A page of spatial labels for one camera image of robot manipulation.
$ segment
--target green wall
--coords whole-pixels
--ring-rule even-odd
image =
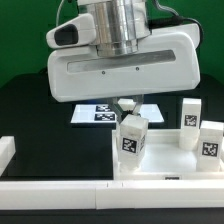
[[[0,86],[23,73],[36,73],[47,64],[51,50],[45,35],[55,26],[60,0],[0,1]],[[222,0],[160,0],[175,8],[180,15],[198,19],[205,31],[205,40],[198,51],[202,73],[224,83],[224,1]],[[75,3],[66,3],[61,18],[76,16]],[[153,17],[166,17],[150,7]]]

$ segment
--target white rectangular block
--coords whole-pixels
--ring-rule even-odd
[[[14,137],[2,137],[0,139],[0,176],[15,154]]]
[[[201,116],[201,99],[187,99],[183,100],[181,129],[193,130],[199,128]]]
[[[198,158],[216,160],[221,158],[223,142],[223,123],[202,121]]]
[[[121,169],[137,168],[145,154],[148,119],[127,115],[120,124],[118,158]]]
[[[184,150],[196,150],[198,147],[199,125],[201,117],[201,100],[183,100],[181,133],[179,147]]]
[[[200,128],[200,136],[223,137],[224,125],[221,122],[202,121]]]
[[[147,119],[129,114],[120,124],[120,151],[137,156],[144,147],[147,130]]]
[[[221,160],[209,160],[199,158],[197,161],[197,171],[203,172],[219,172],[221,168]]]

